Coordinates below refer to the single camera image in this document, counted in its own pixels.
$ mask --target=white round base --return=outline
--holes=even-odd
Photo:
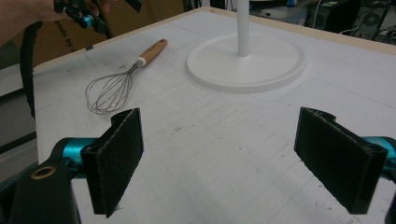
[[[214,90],[254,93],[283,87],[305,69],[305,52],[291,40],[251,35],[250,54],[238,56],[237,35],[220,36],[196,48],[187,60],[192,78]]]

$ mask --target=white pole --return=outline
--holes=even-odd
[[[240,57],[247,57],[249,55],[248,49],[248,17],[249,17],[249,1],[237,0],[237,26],[238,26],[238,55]]]

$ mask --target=computer tower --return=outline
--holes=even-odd
[[[353,28],[361,0],[324,0],[308,6],[304,26],[341,33]]]

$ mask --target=teal clamp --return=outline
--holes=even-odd
[[[62,163],[70,174],[76,178],[85,178],[80,151],[92,144],[96,138],[72,138],[64,147]]]
[[[383,168],[383,176],[396,181],[396,140],[389,137],[363,137],[366,142],[379,145],[388,151]]]

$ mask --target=wooden handle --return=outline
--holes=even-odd
[[[155,56],[157,56],[163,50],[163,48],[165,48],[167,43],[168,41],[162,39],[146,49],[142,54],[140,54],[139,57],[144,59],[145,64],[147,64],[151,62],[151,60],[155,58]]]

